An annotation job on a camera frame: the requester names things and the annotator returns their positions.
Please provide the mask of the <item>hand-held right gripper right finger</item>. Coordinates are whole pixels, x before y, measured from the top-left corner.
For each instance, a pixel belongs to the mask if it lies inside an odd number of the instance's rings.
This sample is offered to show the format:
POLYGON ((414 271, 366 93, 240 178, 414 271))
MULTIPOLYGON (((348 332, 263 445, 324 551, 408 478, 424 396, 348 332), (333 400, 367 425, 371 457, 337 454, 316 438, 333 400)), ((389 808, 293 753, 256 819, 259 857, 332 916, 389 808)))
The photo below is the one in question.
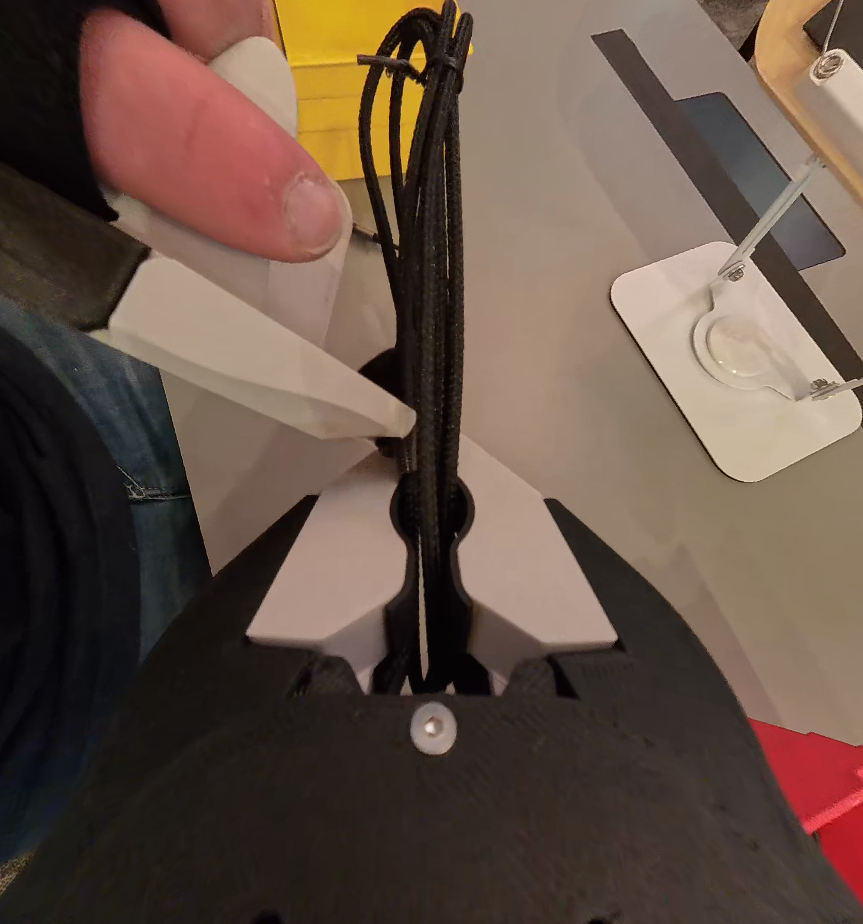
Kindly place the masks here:
POLYGON ((505 687, 521 663, 610 650, 617 632, 546 499, 462 435, 464 522, 451 546, 468 608, 464 687, 505 687))

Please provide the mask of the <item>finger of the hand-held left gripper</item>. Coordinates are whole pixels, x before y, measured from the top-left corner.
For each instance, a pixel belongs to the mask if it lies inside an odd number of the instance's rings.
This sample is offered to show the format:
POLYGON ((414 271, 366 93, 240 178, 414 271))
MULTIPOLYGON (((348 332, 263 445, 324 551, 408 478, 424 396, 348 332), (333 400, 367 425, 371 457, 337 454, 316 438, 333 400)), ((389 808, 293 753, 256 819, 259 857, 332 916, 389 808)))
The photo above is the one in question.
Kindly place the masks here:
POLYGON ((414 410, 183 264, 151 257, 105 345, 321 440, 402 438, 414 410))

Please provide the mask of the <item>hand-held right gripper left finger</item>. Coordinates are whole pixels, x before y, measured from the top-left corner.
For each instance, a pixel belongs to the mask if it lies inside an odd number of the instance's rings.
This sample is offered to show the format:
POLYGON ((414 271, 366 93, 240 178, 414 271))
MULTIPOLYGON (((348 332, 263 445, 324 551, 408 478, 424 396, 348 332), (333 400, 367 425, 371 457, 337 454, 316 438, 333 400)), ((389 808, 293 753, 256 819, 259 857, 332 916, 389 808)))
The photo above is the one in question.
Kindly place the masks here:
POLYGON ((246 630, 250 642, 345 660, 361 687, 387 654, 383 613, 405 582, 391 521, 398 470, 371 454, 328 485, 246 630))

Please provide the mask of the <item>yellow plastic bin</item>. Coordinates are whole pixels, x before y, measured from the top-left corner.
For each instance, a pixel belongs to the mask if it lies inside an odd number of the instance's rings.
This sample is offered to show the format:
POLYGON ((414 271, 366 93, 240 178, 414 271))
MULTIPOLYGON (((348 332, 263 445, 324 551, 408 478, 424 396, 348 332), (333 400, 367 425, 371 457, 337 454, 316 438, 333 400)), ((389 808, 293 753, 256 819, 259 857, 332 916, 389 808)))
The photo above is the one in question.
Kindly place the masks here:
POLYGON ((336 181, 362 179, 360 100, 372 55, 409 11, 442 2, 274 1, 274 20, 297 95, 299 143, 336 181))

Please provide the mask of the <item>red plastic bin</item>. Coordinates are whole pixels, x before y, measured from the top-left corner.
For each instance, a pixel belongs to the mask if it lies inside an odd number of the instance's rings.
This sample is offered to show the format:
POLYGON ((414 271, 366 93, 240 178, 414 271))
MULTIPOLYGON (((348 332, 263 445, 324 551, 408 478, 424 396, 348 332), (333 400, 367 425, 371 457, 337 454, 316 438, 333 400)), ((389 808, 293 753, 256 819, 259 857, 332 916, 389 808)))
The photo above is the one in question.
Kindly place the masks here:
POLYGON ((798 821, 863 904, 863 745, 751 724, 798 821))

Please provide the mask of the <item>person's left hand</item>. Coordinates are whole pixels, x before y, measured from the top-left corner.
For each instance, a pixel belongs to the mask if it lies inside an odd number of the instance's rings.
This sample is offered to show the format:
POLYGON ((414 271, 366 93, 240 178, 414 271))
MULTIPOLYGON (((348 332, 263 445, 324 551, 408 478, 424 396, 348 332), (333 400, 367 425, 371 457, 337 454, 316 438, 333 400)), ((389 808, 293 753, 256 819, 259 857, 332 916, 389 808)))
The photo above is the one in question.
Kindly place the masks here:
POLYGON ((169 38, 109 7, 84 22, 81 111, 96 176, 226 247, 321 258, 347 226, 342 191, 209 66, 242 40, 274 44, 272 2, 159 5, 169 38))

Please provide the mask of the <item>person's jeans leg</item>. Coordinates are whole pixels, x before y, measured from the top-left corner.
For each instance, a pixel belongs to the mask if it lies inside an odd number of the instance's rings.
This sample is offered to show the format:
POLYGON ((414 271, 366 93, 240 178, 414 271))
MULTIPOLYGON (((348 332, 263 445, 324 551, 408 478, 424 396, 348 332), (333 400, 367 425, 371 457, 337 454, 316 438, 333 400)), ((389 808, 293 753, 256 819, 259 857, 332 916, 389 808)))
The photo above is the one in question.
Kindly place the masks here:
POLYGON ((1 297, 0 327, 58 377, 121 473, 137 536, 144 660, 211 578, 160 372, 1 297))

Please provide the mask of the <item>white metal stand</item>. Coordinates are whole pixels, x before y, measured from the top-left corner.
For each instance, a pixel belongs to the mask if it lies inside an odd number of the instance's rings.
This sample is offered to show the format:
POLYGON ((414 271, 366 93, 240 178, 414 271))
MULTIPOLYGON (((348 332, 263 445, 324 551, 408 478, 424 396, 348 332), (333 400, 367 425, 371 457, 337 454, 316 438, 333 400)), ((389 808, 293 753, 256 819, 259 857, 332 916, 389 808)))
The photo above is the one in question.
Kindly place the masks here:
POLYGON ((614 311, 727 477, 753 483, 863 431, 863 392, 824 401, 863 373, 863 360, 775 227, 806 209, 829 172, 810 154, 786 174, 723 91, 673 98, 622 29, 592 40, 722 227, 719 239, 625 271, 611 285, 614 311))

